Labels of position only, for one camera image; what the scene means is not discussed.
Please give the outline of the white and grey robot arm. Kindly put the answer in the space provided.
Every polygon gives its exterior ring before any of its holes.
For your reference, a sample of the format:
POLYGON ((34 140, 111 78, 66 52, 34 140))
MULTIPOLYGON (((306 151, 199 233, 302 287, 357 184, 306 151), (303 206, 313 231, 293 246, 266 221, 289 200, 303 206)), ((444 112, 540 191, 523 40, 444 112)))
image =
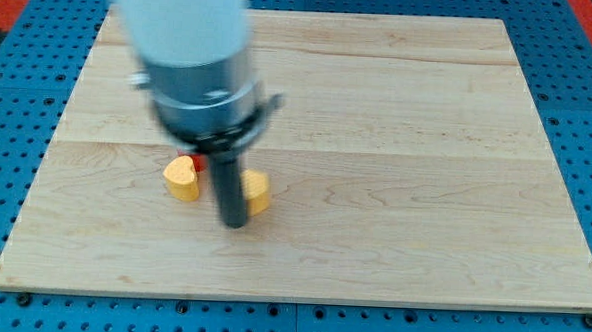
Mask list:
POLYGON ((249 0, 111 0, 163 128, 193 152, 240 155, 266 129, 249 0))

